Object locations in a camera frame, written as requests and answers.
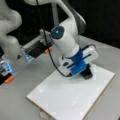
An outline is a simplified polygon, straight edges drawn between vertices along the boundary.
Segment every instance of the table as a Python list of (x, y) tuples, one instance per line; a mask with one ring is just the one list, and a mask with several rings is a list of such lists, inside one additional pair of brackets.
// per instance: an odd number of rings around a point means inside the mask
[[(116, 73), (116, 77), (85, 120), (117, 120), (120, 116), (120, 50), (83, 36), (77, 36), (76, 39), (81, 47), (86, 44), (95, 44), (100, 57), (94, 63)], [(59, 54), (55, 50), (53, 50), (53, 57), (58, 66)], [(42, 54), (22, 69), (11, 84), (2, 85), (0, 87), (0, 120), (40, 120), (39, 108), (26, 96), (54, 70), (49, 55)]]

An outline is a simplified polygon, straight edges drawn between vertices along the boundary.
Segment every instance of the blue object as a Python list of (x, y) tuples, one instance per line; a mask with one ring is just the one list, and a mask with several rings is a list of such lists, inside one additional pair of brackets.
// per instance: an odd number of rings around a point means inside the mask
[(13, 72), (13, 69), (12, 69), (12, 66), (10, 65), (9, 62), (5, 62), (6, 63), (6, 66), (8, 68), (8, 72), (12, 73)]
[(34, 60), (34, 57), (30, 56), (26, 52), (24, 52), (25, 57), (27, 58), (28, 63), (30, 63), (32, 60)]
[(87, 64), (84, 62), (84, 59), (89, 56), (91, 55), (88, 55), (83, 58), (83, 51), (80, 49), (75, 56), (68, 58), (73, 61), (73, 64), (68, 66), (68, 69), (71, 69), (72, 75), (79, 74), (83, 72), (84, 70), (86, 70)]

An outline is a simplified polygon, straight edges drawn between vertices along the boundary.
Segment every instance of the white board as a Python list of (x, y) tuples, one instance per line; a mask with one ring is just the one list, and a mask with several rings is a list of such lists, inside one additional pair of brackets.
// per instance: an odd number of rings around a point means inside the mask
[(82, 120), (115, 76), (92, 64), (90, 80), (68, 80), (57, 71), (40, 83), (27, 98), (56, 120)]

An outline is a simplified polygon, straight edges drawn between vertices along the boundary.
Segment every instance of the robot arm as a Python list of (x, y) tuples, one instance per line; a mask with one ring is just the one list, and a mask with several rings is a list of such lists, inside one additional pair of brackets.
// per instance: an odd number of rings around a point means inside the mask
[[(37, 5), (37, 0), (25, 0), (28, 4)], [(91, 78), (89, 63), (98, 57), (95, 48), (88, 47), (84, 51), (76, 43), (74, 37), (85, 30), (84, 19), (65, 0), (38, 0), (39, 5), (58, 4), (69, 16), (51, 31), (54, 44), (60, 49), (62, 56), (59, 62), (64, 75), (74, 76), (83, 73), (85, 79)]]
[(10, 9), (6, 0), (0, 0), (0, 47), (4, 52), (4, 59), (16, 66), (21, 66), (26, 62), (18, 40), (7, 34), (17, 29), (22, 24), (21, 16), (18, 12)]

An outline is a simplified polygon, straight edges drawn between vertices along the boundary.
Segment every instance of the metal rod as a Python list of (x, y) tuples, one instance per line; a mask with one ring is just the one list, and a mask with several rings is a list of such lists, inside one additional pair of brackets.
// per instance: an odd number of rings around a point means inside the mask
[(58, 26), (59, 25), (59, 17), (58, 17), (57, 4), (52, 3), (52, 11), (53, 11), (54, 26)]

